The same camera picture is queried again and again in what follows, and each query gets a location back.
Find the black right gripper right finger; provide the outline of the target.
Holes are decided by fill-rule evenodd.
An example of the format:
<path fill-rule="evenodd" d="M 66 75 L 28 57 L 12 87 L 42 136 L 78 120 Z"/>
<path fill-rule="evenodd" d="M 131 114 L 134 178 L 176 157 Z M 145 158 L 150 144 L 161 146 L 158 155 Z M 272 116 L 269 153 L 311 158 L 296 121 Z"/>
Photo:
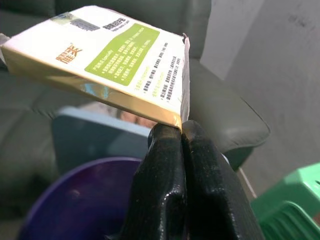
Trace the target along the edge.
<path fill-rule="evenodd" d="M 263 240 L 240 180 L 196 121 L 183 123 L 182 147 L 189 239 Z"/>

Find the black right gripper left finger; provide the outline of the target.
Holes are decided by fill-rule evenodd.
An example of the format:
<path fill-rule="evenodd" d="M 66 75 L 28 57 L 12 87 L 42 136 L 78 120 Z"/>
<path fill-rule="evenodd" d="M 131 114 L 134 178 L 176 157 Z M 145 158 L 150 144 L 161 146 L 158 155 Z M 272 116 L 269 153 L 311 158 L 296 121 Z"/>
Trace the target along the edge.
<path fill-rule="evenodd" d="M 148 152 L 134 174 L 121 240 L 180 240 L 184 234 L 186 177 L 181 131 L 156 124 Z"/>

